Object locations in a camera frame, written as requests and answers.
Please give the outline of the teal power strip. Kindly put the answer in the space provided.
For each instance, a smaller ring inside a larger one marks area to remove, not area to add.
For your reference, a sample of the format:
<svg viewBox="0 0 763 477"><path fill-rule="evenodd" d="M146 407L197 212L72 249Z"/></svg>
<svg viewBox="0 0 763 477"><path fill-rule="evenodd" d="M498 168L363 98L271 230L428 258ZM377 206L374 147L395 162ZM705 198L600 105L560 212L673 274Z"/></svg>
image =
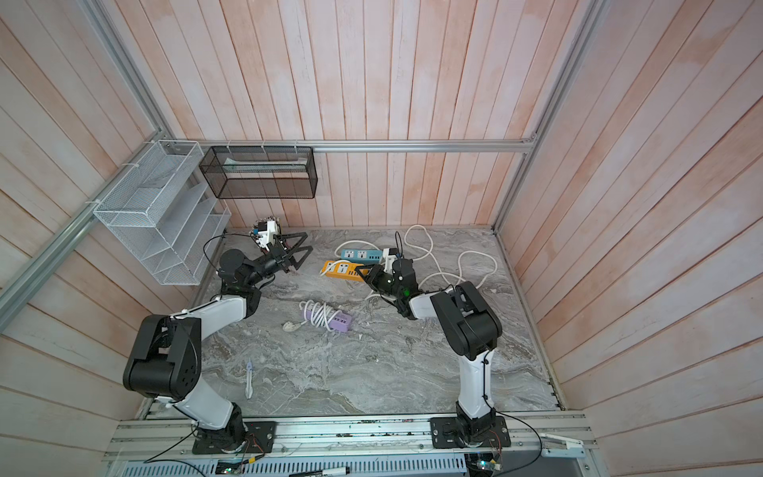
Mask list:
<svg viewBox="0 0 763 477"><path fill-rule="evenodd" d="M383 261L383 252L381 250L342 248L340 256L342 260L349 260L349 262L354 264L380 264Z"/></svg>

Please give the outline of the orange power strip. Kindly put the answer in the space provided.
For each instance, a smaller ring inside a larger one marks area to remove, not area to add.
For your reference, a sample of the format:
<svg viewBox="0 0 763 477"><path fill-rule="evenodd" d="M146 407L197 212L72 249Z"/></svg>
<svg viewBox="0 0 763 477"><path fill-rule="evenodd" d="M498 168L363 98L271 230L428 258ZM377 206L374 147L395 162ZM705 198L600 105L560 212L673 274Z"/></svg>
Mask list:
<svg viewBox="0 0 763 477"><path fill-rule="evenodd" d="M354 264L349 262L349 260L327 260L320 275L335 279L363 282L363 276L357 272L359 266L360 264Z"/></svg>

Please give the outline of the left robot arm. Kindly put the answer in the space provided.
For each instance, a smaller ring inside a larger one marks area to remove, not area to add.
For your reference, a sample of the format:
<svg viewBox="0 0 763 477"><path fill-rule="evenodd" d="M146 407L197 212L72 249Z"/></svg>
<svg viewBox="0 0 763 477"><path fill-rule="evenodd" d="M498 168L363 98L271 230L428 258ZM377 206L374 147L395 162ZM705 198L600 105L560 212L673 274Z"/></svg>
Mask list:
<svg viewBox="0 0 763 477"><path fill-rule="evenodd" d="M261 289L280 271L299 270L312 252L306 232L275 235L252 260L237 248L220 257L221 294L173 315L145 317L123 372L125 389L160 399L196 423L198 437L222 453L250 442L240 406L202 378L203 341L256 313Z"/></svg>

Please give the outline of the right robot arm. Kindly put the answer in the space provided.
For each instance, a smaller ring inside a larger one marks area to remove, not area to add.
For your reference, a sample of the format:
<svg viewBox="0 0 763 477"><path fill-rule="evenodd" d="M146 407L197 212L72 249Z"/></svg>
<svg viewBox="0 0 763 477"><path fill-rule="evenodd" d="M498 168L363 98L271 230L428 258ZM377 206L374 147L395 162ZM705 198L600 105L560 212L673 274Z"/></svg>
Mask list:
<svg viewBox="0 0 763 477"><path fill-rule="evenodd" d="M371 290L409 320L434 319L459 357L460 391L453 417L430 421L437 449L494 447L511 444L505 420L498 416L491 394L491 367L503 326L495 311L470 281L422 291L412 261L397 258L386 272L380 264L357 266Z"/></svg>

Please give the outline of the black mesh basket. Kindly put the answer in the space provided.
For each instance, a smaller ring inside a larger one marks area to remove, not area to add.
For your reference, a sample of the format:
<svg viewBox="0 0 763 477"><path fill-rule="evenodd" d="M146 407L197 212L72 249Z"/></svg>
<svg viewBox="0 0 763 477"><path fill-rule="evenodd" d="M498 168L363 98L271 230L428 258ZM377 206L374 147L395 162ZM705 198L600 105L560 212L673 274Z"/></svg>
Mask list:
<svg viewBox="0 0 763 477"><path fill-rule="evenodd" d="M318 174L302 146L212 146L200 170L219 199L312 199Z"/></svg>

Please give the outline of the black marker pen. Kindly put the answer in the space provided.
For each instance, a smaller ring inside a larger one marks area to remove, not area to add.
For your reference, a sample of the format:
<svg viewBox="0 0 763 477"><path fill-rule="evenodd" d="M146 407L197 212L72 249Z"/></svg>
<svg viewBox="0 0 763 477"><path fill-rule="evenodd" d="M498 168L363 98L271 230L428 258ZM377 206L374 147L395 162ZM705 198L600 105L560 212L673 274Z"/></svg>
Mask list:
<svg viewBox="0 0 763 477"><path fill-rule="evenodd" d="M290 474L289 477L340 477L350 473L348 466L326 468Z"/></svg>

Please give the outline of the horizontal aluminium wall rail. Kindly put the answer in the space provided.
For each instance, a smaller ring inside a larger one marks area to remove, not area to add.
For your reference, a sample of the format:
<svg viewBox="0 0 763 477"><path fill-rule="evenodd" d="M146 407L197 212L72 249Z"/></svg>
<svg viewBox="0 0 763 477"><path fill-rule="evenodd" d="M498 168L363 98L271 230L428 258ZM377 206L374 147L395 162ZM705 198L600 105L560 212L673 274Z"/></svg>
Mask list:
<svg viewBox="0 0 763 477"><path fill-rule="evenodd" d="M200 147L311 148L315 153L527 153L532 139L196 140Z"/></svg>

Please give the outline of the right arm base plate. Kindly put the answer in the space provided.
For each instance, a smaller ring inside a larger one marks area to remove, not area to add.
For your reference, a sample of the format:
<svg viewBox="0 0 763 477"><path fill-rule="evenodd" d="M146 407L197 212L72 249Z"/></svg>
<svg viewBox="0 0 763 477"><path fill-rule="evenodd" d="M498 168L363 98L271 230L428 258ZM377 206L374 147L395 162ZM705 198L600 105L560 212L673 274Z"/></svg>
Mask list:
<svg viewBox="0 0 763 477"><path fill-rule="evenodd" d="M494 448L511 446L504 417L486 415L482 419L433 417L429 419L431 442L436 449Z"/></svg>

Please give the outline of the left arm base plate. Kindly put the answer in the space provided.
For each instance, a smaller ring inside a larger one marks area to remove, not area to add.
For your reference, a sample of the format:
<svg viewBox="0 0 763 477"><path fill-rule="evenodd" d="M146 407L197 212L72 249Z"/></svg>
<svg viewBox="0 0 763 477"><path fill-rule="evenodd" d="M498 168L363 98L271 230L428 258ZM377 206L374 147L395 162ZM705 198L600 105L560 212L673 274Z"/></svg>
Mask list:
<svg viewBox="0 0 763 477"><path fill-rule="evenodd" d="M270 453L273 449L276 421L243 421L227 429L199 429L192 453L194 455Z"/></svg>

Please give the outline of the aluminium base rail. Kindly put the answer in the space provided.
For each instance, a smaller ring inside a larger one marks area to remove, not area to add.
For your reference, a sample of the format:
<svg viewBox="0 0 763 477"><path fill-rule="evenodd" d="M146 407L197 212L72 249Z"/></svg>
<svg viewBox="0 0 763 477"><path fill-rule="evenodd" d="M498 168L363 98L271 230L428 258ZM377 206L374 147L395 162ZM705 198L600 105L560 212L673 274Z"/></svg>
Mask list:
<svg viewBox="0 0 763 477"><path fill-rule="evenodd" d="M105 451L114 476L289 476L346 469L351 476L605 476L580 411L501 415L471 445L455 442L455 417L356 415L247 419L235 453L204 451L186 419L125 421Z"/></svg>

